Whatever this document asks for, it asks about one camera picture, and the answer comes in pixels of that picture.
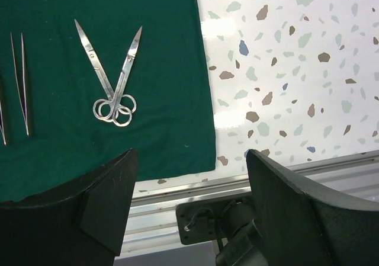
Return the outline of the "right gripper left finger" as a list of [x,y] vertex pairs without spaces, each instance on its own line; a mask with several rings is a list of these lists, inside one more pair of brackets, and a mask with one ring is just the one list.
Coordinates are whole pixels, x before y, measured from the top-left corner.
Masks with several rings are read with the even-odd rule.
[[113,265],[137,180],[130,149],[97,169],[21,201],[1,203],[2,265]]

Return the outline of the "dark green surgical cloth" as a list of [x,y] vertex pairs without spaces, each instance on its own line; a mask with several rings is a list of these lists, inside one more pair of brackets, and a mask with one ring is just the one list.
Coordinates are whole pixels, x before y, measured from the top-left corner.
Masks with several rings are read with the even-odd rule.
[[216,166],[197,0],[1,0],[1,200],[129,149],[138,179]]

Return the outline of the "steel surgical scissors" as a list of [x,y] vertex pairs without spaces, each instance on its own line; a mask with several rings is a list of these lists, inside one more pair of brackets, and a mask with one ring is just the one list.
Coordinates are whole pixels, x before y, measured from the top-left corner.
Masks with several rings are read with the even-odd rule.
[[[107,96],[106,99],[112,98],[115,89],[112,88],[111,83],[110,83],[110,81],[109,81],[109,79],[105,73],[105,70],[102,67],[100,59],[98,58],[91,42],[89,41],[89,38],[85,34],[85,32],[82,29],[79,22],[77,20],[75,20],[74,22],[75,22],[75,26],[76,26],[80,41],[81,41],[82,46],[84,48],[84,51],[85,51],[91,65],[92,65],[92,67],[93,67],[93,69],[94,69],[94,71],[95,71],[95,73],[96,73],[96,75],[97,75],[97,77],[101,83],[101,86],[102,86],[102,88],[103,88],[103,90]],[[133,107],[132,101],[126,97],[122,98],[121,104],[127,106],[128,108]],[[128,118],[129,117],[127,115],[119,114],[117,120],[121,123],[124,123],[128,120]]]

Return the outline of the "steel tweezers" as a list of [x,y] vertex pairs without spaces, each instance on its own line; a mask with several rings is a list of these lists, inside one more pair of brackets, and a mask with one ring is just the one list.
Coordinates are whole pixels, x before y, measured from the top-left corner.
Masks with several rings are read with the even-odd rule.
[[28,87],[27,87],[27,66],[26,66],[26,55],[25,55],[25,43],[24,43],[24,35],[21,33],[21,73],[18,71],[18,63],[15,52],[15,42],[12,33],[10,33],[11,37],[11,49],[12,49],[12,60],[14,64],[14,75],[17,86],[18,99],[21,106],[21,111],[23,114],[25,132],[28,137],[32,135],[31,132],[31,120],[29,113],[29,96],[28,96]]
[[5,116],[5,94],[4,94],[4,86],[1,82],[1,136],[4,145],[7,145],[7,130],[6,130],[6,116]]

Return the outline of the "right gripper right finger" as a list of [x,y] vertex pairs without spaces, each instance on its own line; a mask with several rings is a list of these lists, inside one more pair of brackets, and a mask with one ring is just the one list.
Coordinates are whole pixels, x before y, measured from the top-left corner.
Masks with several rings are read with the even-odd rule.
[[336,191],[257,150],[246,155],[269,265],[378,265],[378,203]]

